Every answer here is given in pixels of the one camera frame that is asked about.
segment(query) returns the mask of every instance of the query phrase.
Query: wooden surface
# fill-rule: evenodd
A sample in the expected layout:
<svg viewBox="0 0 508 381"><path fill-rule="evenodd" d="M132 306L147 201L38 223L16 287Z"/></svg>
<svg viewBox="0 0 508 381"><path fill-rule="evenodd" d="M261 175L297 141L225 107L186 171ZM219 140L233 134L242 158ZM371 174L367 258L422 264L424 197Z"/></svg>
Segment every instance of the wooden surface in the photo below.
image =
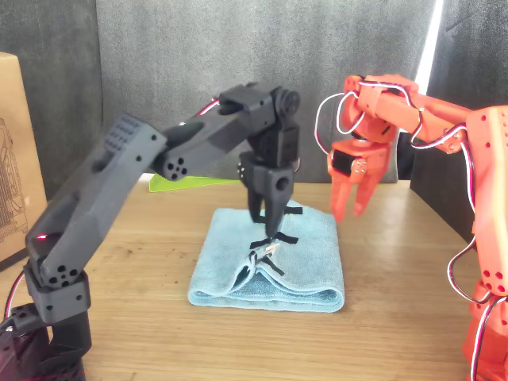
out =
<svg viewBox="0 0 508 381"><path fill-rule="evenodd" d="M294 199L329 212L329 184ZM407 182L380 185L362 218L339 226L344 308L335 314L192 306L187 286L218 207L246 207L240 184L149 194L133 190L87 266L93 347L88 381L462 381L468 304L446 264L465 243ZM471 290L471 254L457 277ZM21 270L0 273L0 299ZM25 284L14 305L28 301Z"/></svg>

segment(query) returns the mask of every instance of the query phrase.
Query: wire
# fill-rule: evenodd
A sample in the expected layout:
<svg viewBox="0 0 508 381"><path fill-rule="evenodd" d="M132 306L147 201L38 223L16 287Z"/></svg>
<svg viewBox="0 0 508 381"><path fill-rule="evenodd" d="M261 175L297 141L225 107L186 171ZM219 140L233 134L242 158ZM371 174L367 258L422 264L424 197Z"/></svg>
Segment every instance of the wire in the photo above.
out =
<svg viewBox="0 0 508 381"><path fill-rule="evenodd" d="M455 134L457 134L461 129L465 130L466 129L466 126L464 124L458 124L458 125L455 125L453 126L453 128L451 128L447 133L445 133L444 135L438 137L437 139L434 139L432 140L431 142L429 143L426 143L426 144L414 144L413 143L413 140L414 138L418 135L418 133L420 132L421 130L421 127L423 125L420 125L420 129L414 134L414 135L411 135L411 146L413 148L416 148L416 149L426 149L426 148L432 148L432 147L436 147L438 146L439 144L443 144L445 141L447 141L450 137L454 136Z"/></svg>
<svg viewBox="0 0 508 381"><path fill-rule="evenodd" d="M506 297L499 298L493 301L483 311L482 318L478 323L478 329L476 330L475 346L473 347L473 355L471 358L471 381L476 381L476 374L478 373L479 354L482 349L483 336L485 335L485 329L487 327L487 322L489 320L491 312L498 303L505 301Z"/></svg>
<svg viewBox="0 0 508 381"><path fill-rule="evenodd" d="M321 104L319 105L319 107L317 108L317 113L316 113L316 122L314 123L314 139L316 139L316 143L317 145L319 146L319 148L326 154L328 155L329 152L326 151L325 147L323 147L323 144L321 143L321 141L319 140L319 136L318 136L318 122L319 122L319 113L321 112L321 108L323 107L323 105L328 101L330 100L331 98L335 98L335 97L338 97L338 96L341 96L341 95L344 95L344 93L337 93L337 94L334 94L334 95L330 95L328 98L326 98L323 102L321 102Z"/></svg>
<svg viewBox="0 0 508 381"><path fill-rule="evenodd" d="M337 130L339 131L339 133L343 134L343 135L347 135L348 133L352 133L356 127L358 127L358 125L362 122L362 120L364 119L364 116L365 116L365 112L363 112L359 117L358 119L356 120L355 124L352 126L352 128L349 130L349 131L342 131L341 129L341 121L340 121L340 118L341 118L341 109L342 109L342 104L344 103L344 101L346 100L346 98L350 95L354 95L356 99L359 98L358 94L356 93L356 91L349 91L342 99L341 101L339 102L339 107L337 108Z"/></svg>
<svg viewBox="0 0 508 381"><path fill-rule="evenodd" d="M448 276L448 281L450 282L450 284L452 285L453 287L453 290L457 291L457 293L462 296L463 298L467 299L469 302L474 302L474 303L477 303L477 304L484 304L486 303L489 298L492 296L491 292L487 292L485 294L485 296L483 298L481 298L480 300L476 300L474 298L472 298L471 296L469 296L468 294L466 294L460 287L459 285L457 284L457 282L455 281L455 278L453 276L453 266L455 265L455 262L461 257L463 256L466 252L469 252L472 247L474 246L476 242L476 236L473 237L472 241L469 243L468 246L466 246L461 252L459 252L458 254L456 254L452 260L450 260L450 262L448 263L448 268L447 268L447 271L446 271L446 274Z"/></svg>
<svg viewBox="0 0 508 381"><path fill-rule="evenodd" d="M358 84L361 86L369 86L369 87L386 87L387 89L396 89L401 91L406 97L406 102L409 106L418 110L418 108L411 101L410 95L407 93L406 88L403 85L398 85L397 83L389 83L389 82L377 82L377 81L365 81L360 80Z"/></svg>
<svg viewBox="0 0 508 381"><path fill-rule="evenodd" d="M323 147L323 144L321 143L321 141L319 140L319 136L318 136L318 122L319 122L319 113L321 112L321 108L323 107L323 105L328 101L330 100L331 98L335 98L335 97L338 97L338 96L341 96L341 95L344 95L344 93L337 93L337 94L334 94L334 95L330 95L328 98L325 98L325 100L323 102L321 102L321 104L319 105L319 107L317 108L317 113L316 113L316 122L314 123L314 139L316 140L316 143L317 145L319 146L319 148L326 154L328 155L329 152L326 151L325 147ZM341 129L341 110L342 110L342 105L344 104L344 101L346 100L347 97L351 96L351 95L354 95L356 99L358 99L358 94L355 92L355 91L349 91L342 99L341 101L339 102L339 106L337 108L337 122L336 122L336 126L337 126L337 130L339 131L339 133L342 133L343 135L347 135L349 133L352 133L356 127L358 127L358 125L360 125L360 123L362 122L362 120L364 119L364 116L365 116L365 113L362 113L358 119L356 120L355 124L353 125L353 127L349 130L349 131L343 131Z"/></svg>
<svg viewBox="0 0 508 381"><path fill-rule="evenodd" d="M10 316L10 310L12 309L12 306L13 306L14 294L16 294L16 289L19 286L19 283L23 279L24 275L25 275L25 273L23 271L21 271L20 275L18 275L16 280L14 281L13 286L10 288L9 296L7 297L7 302L6 302L6 310L4 311L4 314L3 314L4 319L7 319Z"/></svg>
<svg viewBox="0 0 508 381"><path fill-rule="evenodd" d="M199 111L196 114L196 117L201 117L203 114L206 114L208 111L212 110L218 104L219 104L219 100L216 98L212 98L212 102L210 102L208 105L206 105L206 107L204 109Z"/></svg>
<svg viewBox="0 0 508 381"><path fill-rule="evenodd" d="M473 160L471 159L471 153L469 151L469 147L464 142L460 142L460 147L462 148L462 152L464 153L464 158L466 160L466 176L468 181L468 198L469 203L471 204L471 208L473 209L473 213L475 212L475 196L473 195L473 182L474 182L474 166Z"/></svg>

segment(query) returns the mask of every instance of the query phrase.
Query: gray backdrop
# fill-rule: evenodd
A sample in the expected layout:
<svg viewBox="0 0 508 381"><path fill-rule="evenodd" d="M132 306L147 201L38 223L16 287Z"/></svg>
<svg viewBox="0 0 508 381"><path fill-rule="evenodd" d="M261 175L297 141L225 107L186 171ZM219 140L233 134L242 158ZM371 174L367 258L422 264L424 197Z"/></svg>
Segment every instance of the gray backdrop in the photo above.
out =
<svg viewBox="0 0 508 381"><path fill-rule="evenodd" d="M19 58L51 198L101 136L95 0L0 0L0 52Z"/></svg>
<svg viewBox="0 0 508 381"><path fill-rule="evenodd" d="M508 104L506 0L448 0L445 5L429 95L473 110ZM474 214L461 153L417 151L411 188L470 241Z"/></svg>
<svg viewBox="0 0 508 381"><path fill-rule="evenodd" d="M413 78L433 3L1 0L0 51L20 59L49 198L120 112L162 129L251 80L301 92L297 179L329 181L312 134L319 102L346 75ZM340 138L333 104L323 111L323 140ZM233 174L236 154L206 173Z"/></svg>
<svg viewBox="0 0 508 381"><path fill-rule="evenodd" d="M347 75L413 78L433 3L97 0L104 123L126 111L164 128L238 83L283 84L302 95L297 179L328 182L313 136L319 103L340 90ZM324 141L331 139L332 106L323 109ZM204 173L235 177L237 154L246 148ZM396 179L393 168L386 179Z"/></svg>

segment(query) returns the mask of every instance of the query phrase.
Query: green paper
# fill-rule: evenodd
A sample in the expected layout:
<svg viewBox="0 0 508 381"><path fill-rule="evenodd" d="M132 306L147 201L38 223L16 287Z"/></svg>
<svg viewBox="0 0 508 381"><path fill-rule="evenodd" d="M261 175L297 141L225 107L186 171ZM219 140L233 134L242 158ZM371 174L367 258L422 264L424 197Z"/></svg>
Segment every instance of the green paper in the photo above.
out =
<svg viewBox="0 0 508 381"><path fill-rule="evenodd" d="M166 180L164 177L155 174L150 180L150 192L176 191L178 189L205 187L207 185L237 183L239 180L214 179L210 177L187 176L179 181Z"/></svg>

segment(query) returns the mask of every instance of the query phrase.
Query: folded towel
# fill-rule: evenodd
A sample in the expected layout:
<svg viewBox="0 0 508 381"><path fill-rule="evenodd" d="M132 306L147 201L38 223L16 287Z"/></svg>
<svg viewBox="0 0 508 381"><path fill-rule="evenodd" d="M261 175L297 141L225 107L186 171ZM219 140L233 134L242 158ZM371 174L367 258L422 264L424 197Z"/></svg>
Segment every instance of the folded towel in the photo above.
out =
<svg viewBox="0 0 508 381"><path fill-rule="evenodd" d="M293 201L288 207L272 244L265 240L264 225L253 223L247 210L217 210L190 281L189 302L339 310L344 305L344 280L333 216Z"/></svg>

